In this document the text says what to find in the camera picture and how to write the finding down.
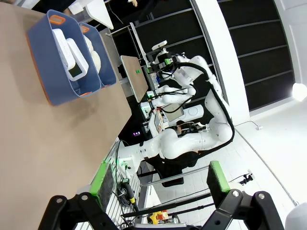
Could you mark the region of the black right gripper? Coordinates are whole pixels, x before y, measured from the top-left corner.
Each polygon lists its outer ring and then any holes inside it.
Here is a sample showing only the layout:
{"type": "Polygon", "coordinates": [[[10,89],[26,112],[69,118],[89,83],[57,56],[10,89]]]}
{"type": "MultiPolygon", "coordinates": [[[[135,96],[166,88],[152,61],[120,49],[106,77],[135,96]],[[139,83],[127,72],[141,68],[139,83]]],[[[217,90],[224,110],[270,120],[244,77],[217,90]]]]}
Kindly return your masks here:
{"type": "MultiPolygon", "coordinates": [[[[154,62],[160,78],[172,78],[177,67],[176,54],[158,54],[154,62]]],[[[155,70],[153,67],[148,67],[147,72],[153,73],[155,70]]]]}

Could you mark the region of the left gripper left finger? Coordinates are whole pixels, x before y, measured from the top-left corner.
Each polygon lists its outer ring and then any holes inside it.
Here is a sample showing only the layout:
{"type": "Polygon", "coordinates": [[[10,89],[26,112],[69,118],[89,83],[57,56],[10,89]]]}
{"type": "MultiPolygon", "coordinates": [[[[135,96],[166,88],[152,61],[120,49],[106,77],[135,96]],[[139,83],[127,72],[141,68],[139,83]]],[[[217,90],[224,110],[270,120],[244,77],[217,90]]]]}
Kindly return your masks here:
{"type": "Polygon", "coordinates": [[[68,199],[51,197],[39,224],[40,230],[75,230],[79,223],[88,222],[94,230],[114,230],[115,223],[106,213],[114,187],[109,163],[101,163],[89,190],[68,199]]]}

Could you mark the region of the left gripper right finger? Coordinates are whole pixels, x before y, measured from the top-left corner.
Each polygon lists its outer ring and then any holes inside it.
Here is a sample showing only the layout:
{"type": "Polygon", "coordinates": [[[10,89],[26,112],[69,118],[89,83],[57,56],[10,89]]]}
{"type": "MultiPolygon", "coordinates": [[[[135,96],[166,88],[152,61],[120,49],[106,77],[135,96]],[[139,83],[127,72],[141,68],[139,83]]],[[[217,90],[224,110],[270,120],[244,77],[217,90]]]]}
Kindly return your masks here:
{"type": "Polygon", "coordinates": [[[203,225],[204,230],[226,230],[232,220],[242,220],[249,230],[283,230],[271,195],[258,191],[247,194],[241,186],[231,188],[219,161],[211,161],[207,185],[216,210],[203,225]]]}

